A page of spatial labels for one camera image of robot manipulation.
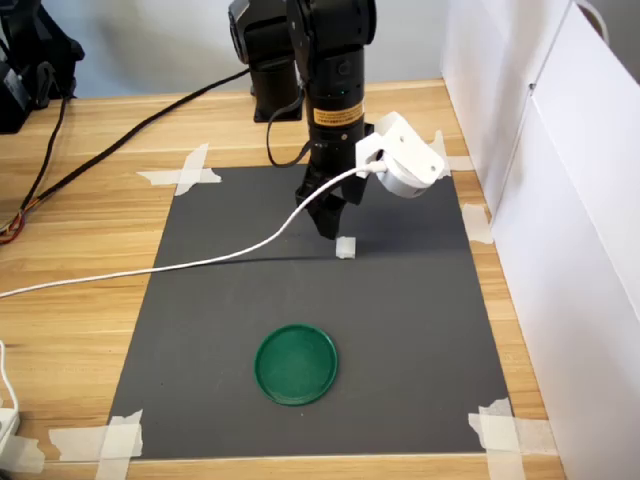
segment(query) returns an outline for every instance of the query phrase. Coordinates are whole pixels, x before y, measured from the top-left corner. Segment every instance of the green lid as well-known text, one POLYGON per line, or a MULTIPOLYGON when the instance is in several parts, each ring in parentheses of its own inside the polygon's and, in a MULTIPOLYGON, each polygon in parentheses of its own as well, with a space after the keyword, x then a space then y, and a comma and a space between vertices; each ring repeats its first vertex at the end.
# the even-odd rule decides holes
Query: green lid
POLYGON ((280 405, 306 405, 331 387, 338 371, 338 353, 322 330, 288 325, 262 342, 254 370, 256 382, 271 400, 280 405))

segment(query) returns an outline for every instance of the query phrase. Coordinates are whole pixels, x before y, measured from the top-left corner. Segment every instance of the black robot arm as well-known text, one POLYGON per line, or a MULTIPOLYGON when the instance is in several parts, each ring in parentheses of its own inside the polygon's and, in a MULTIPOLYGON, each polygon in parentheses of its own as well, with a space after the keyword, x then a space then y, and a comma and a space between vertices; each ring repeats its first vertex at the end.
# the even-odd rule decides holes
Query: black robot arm
MULTIPOLYGON (((375 36, 375 1, 235 0, 230 17, 238 56, 252 67, 258 107, 261 98, 277 97, 270 105, 272 114, 300 99, 297 82, 288 78, 257 85, 260 77, 254 69, 262 62, 292 62, 295 53, 311 145, 311 159, 296 190, 300 204, 355 166, 356 143, 370 133, 364 121, 364 46, 375 36)), ((287 65, 292 71, 293 63, 287 65)), ((366 180, 351 177, 341 184, 341 195, 327 192, 307 207, 322 236, 336 238, 345 205, 358 205, 365 187, 366 180)))
MULTIPOLYGON (((287 0, 289 33, 306 90, 311 159, 296 191, 300 204, 355 167, 364 121, 364 46, 376 31, 374 0, 287 0)), ((307 208, 319 233, 334 239, 346 203, 360 204, 366 180, 351 177, 342 196, 327 193, 307 208)))

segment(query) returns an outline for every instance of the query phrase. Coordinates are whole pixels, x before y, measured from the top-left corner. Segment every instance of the white wall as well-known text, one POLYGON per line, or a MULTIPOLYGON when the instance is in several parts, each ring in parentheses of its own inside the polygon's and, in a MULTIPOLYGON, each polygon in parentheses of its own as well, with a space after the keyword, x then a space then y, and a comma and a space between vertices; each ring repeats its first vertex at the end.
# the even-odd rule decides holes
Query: white wall
MULTIPOLYGON (((230 0, 44 0, 85 49, 79 97, 187 92, 241 70, 230 0)), ((367 82, 440 77, 448 0, 377 0, 367 82)), ((244 78, 227 89, 248 88, 244 78)))

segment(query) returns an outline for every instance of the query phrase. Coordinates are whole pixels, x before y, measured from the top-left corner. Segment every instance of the small white block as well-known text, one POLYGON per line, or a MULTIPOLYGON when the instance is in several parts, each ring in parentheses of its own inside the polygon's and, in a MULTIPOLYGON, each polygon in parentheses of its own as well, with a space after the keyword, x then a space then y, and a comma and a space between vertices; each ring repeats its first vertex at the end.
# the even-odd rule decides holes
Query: small white block
POLYGON ((339 237, 336 241, 336 257, 341 260, 356 258, 356 238, 339 237))

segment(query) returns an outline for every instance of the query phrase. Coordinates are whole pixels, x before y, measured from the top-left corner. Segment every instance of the white cord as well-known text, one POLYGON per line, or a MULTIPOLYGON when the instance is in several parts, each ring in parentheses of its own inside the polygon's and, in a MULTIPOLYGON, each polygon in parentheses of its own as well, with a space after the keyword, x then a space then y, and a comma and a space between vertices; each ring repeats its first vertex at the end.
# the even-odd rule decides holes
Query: white cord
POLYGON ((240 257, 240 256, 245 255, 247 253, 253 252, 254 250, 258 250, 259 248, 264 247, 265 245, 271 243, 276 238, 278 238, 282 234, 282 232, 284 232, 285 229, 291 224, 291 222, 298 216, 298 214, 300 212, 302 212, 306 208, 307 205, 309 205, 309 203, 311 203, 313 200, 315 200, 315 198, 318 197, 318 195, 321 195, 323 192, 329 190, 335 184, 341 182, 345 178, 348 178, 348 177, 350 177, 352 175, 355 175, 357 173, 360 173, 360 172, 369 172, 369 173, 385 172, 386 169, 387 169, 387 166, 384 164, 383 161, 376 161, 376 162, 372 162, 372 163, 369 163, 369 164, 364 165, 364 166, 352 168, 351 170, 348 170, 348 171, 338 175, 337 177, 335 177, 335 178, 331 179, 330 181, 328 181, 327 183, 325 183, 318 190, 313 192, 313 194, 311 194, 308 198, 306 198, 298 206, 298 208, 296 208, 293 211, 293 213, 289 216, 289 218, 287 218, 287 220, 282 224, 282 226, 280 227, 280 229, 276 233, 271 235, 266 240, 263 240, 262 242, 257 243, 252 247, 245 248, 244 250, 239 250, 239 251, 237 251, 235 253, 230 253, 230 254, 224 255, 222 257, 209 258, 207 260, 198 260, 198 261, 189 262, 189 263, 181 263, 181 264, 178 264, 178 265, 169 265, 169 266, 166 266, 166 267, 145 268, 145 269, 142 269, 142 270, 132 270, 130 272, 109 273, 109 274, 106 274, 106 275, 96 275, 94 277, 74 278, 74 279, 70 279, 70 280, 60 280, 60 281, 57 281, 57 282, 42 283, 40 285, 33 285, 31 287, 18 288, 16 290, 11 290, 9 292, 1 293, 0 294, 0 298, 7 298, 7 297, 11 297, 13 295, 19 295, 21 293, 27 293, 27 292, 33 292, 33 291, 36 291, 36 290, 42 290, 44 288, 61 287, 63 285, 74 285, 76 283, 95 282, 95 281, 98 281, 98 280, 108 280, 108 279, 111 279, 111 278, 131 277, 131 276, 134 276, 134 275, 145 275, 145 274, 148 274, 148 273, 169 272, 169 271, 172 271, 172 270, 182 270, 184 268, 200 267, 200 266, 203 266, 203 265, 211 265, 213 263, 224 262, 226 260, 231 260, 232 258, 240 257))
POLYGON ((7 361, 7 347, 4 345, 4 342, 0 340, 0 374, 2 374, 2 380, 4 384, 7 386, 7 390, 9 390, 9 395, 11 396, 11 401, 13 402, 13 409, 18 412, 20 410, 20 404, 18 403, 18 396, 16 395, 11 382, 9 381, 9 377, 7 376, 7 367, 5 366, 7 361))

